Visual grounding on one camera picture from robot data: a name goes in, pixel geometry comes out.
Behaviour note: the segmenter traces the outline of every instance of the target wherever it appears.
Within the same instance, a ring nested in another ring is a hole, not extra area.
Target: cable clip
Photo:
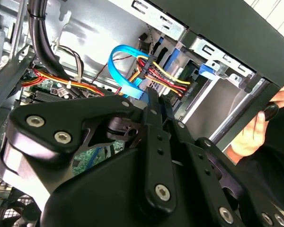
[[[71,89],[71,80],[68,81],[67,85],[66,85],[67,89]]]
[[[148,60],[146,61],[143,69],[141,70],[140,74],[138,75],[138,78],[140,79],[145,79],[146,75],[148,74],[148,69],[150,68],[150,66],[152,65],[152,63],[155,61],[154,56],[150,55]]]
[[[34,19],[34,20],[45,20],[45,15],[43,17],[38,17],[38,16],[32,14],[29,10],[28,10],[28,14],[29,14],[29,17]]]

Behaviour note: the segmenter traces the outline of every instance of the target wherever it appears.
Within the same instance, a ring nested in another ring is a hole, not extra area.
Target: fan
[[[0,227],[35,226],[34,224],[39,220],[41,211],[33,200],[27,205],[21,202],[24,195],[25,194],[23,192],[15,188],[12,189],[5,210],[13,209],[15,211],[14,213],[17,213],[17,215],[2,219],[0,221]]]

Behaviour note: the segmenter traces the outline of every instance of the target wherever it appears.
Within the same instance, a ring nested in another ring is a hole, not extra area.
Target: black cable
[[[30,0],[27,6],[30,15],[28,24],[33,47],[36,56],[51,74],[69,80],[70,76],[64,71],[62,65],[56,59],[48,42],[45,27],[46,4],[47,0]],[[66,85],[62,85],[62,87],[74,98],[84,97],[82,92],[75,87],[71,89],[68,89]]]

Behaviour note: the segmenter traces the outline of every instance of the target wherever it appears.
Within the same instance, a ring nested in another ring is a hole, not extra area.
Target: black sleeve
[[[237,167],[259,182],[272,203],[284,210],[284,171],[274,151],[260,147],[253,155],[241,159]]]

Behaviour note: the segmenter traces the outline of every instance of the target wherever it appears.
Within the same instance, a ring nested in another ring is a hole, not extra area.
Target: screw
[[[170,192],[164,185],[158,184],[155,188],[155,191],[161,200],[168,201],[170,199]]]
[[[151,112],[154,114],[154,115],[157,115],[158,113],[154,110],[151,110]]]
[[[210,144],[210,141],[208,141],[208,140],[204,140],[204,143],[205,143],[207,146],[209,146],[209,147],[212,146],[212,145]]]
[[[219,212],[220,212],[221,217],[224,219],[224,221],[226,221],[228,224],[233,223],[233,217],[226,208],[220,207]]]
[[[275,214],[275,218],[280,223],[281,226],[284,226],[284,220],[280,215]]]
[[[67,144],[71,141],[71,135],[64,131],[57,132],[54,137],[58,143]]]
[[[128,102],[125,102],[125,101],[122,102],[122,105],[124,105],[124,106],[126,106],[126,107],[129,107]]]
[[[183,129],[185,128],[185,125],[182,122],[178,122],[178,125]]]
[[[42,119],[42,117],[33,115],[27,118],[27,123],[29,126],[39,128],[45,124],[45,121]]]
[[[266,213],[262,213],[262,217],[270,226],[274,224],[271,218]]]

